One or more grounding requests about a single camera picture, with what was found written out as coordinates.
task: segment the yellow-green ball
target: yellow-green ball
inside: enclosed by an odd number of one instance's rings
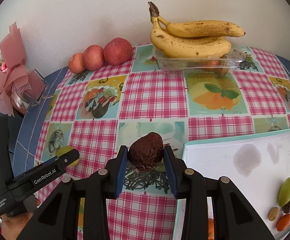
[[[72,146],[64,146],[62,148],[60,148],[57,153],[56,153],[56,156],[57,157],[60,157],[62,156],[63,154],[69,152],[70,150],[73,150],[74,148]],[[77,159],[76,161],[74,161],[73,163],[67,165],[68,167],[72,167],[72,166],[75,166],[76,164],[78,164],[79,162],[79,159]]]

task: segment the human hand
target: human hand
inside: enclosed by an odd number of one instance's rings
[[[36,205],[38,206],[40,204],[40,200],[36,199]],[[20,214],[15,217],[8,217],[6,214],[2,215],[2,236],[6,240],[16,240],[32,216],[32,212]]]

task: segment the peach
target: peach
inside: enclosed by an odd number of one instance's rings
[[[104,49],[98,45],[89,46],[83,53],[83,62],[88,70],[98,70],[105,64]]]
[[[105,60],[112,66],[124,63],[131,57],[132,53],[132,45],[122,38],[113,39],[104,48]]]
[[[86,68],[82,60],[83,53],[75,53],[68,61],[68,68],[75,74],[82,73]]]

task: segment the blue gripper pad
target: blue gripper pad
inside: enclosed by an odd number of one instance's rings
[[[166,169],[166,174],[168,178],[168,183],[170,191],[173,193],[174,197],[177,197],[177,186],[176,186],[176,175],[174,173],[173,166],[170,161],[166,147],[164,148],[164,165]]]
[[[118,168],[118,173],[116,177],[116,190],[115,190],[115,197],[119,197],[119,194],[122,193],[123,185],[124,185],[124,178],[126,173],[126,167],[127,167],[127,153],[128,148],[125,146],[124,148],[121,147],[119,150],[123,150],[123,157],[121,160],[121,163]]]

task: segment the fruit pattern on tablecloth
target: fruit pattern on tablecloth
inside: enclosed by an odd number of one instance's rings
[[[269,52],[242,46],[246,60],[225,76],[213,72],[164,73],[152,45],[133,48],[119,66],[67,72],[58,85],[43,123],[35,165],[55,156],[64,145],[80,152],[68,167],[75,179],[86,178],[151,131],[159,133],[181,157],[189,140],[245,135],[290,127],[290,80]],[[171,239],[176,200],[164,165],[138,172],[128,164],[123,192],[108,201],[111,239]],[[38,192],[43,201],[61,177]],[[82,239],[84,203],[78,238]]]

